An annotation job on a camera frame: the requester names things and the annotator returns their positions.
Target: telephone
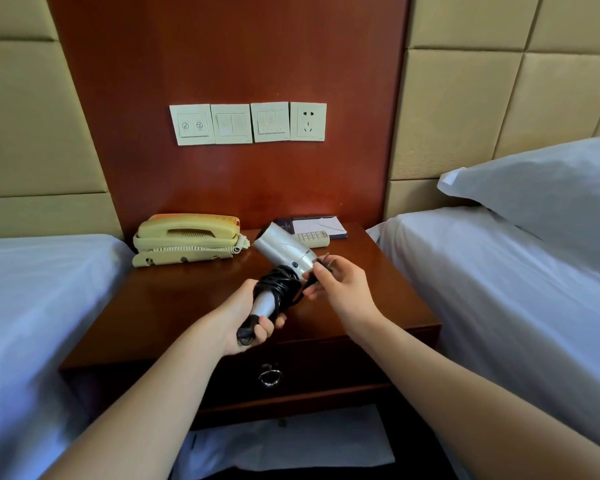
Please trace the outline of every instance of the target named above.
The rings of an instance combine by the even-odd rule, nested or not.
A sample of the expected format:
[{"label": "telephone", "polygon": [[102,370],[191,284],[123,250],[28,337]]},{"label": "telephone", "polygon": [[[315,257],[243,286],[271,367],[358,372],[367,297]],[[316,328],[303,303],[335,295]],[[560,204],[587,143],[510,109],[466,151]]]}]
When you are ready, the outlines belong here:
[{"label": "telephone", "polygon": [[156,214],[134,236],[135,267],[230,258],[247,249],[240,220],[211,214]]}]

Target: notepad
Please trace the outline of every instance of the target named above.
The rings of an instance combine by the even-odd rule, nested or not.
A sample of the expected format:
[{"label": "notepad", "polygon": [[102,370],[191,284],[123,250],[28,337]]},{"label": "notepad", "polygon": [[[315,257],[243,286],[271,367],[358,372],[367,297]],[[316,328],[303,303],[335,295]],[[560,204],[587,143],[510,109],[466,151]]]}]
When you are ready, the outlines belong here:
[{"label": "notepad", "polygon": [[294,233],[325,231],[331,239],[341,239],[347,236],[347,231],[336,216],[329,217],[294,217]]}]

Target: drawer handle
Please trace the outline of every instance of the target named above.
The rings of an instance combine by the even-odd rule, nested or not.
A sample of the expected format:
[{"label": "drawer handle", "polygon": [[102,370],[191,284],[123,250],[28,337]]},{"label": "drawer handle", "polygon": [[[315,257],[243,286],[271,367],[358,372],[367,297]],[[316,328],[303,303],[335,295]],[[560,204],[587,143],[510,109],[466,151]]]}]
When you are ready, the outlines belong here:
[{"label": "drawer handle", "polygon": [[266,388],[272,388],[280,384],[283,374],[277,369],[274,369],[271,364],[264,364],[262,366],[264,372],[258,376],[262,385]]}]

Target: nightstand drawer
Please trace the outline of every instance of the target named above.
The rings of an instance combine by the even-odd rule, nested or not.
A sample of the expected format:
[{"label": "nightstand drawer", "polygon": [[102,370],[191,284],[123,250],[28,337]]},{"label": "nightstand drawer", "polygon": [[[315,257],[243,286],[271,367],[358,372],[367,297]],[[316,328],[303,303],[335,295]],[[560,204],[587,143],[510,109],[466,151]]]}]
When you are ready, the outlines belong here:
[{"label": "nightstand drawer", "polygon": [[222,359],[200,407],[387,382],[350,339],[265,344]]}]

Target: pillowcase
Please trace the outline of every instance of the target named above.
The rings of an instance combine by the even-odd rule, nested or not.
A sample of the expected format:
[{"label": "pillowcase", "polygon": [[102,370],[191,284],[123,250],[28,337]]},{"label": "pillowcase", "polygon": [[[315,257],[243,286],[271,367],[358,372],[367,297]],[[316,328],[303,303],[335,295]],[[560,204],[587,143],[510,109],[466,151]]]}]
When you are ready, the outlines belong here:
[{"label": "pillowcase", "polygon": [[470,198],[600,271],[600,137],[459,168],[440,177]]}]

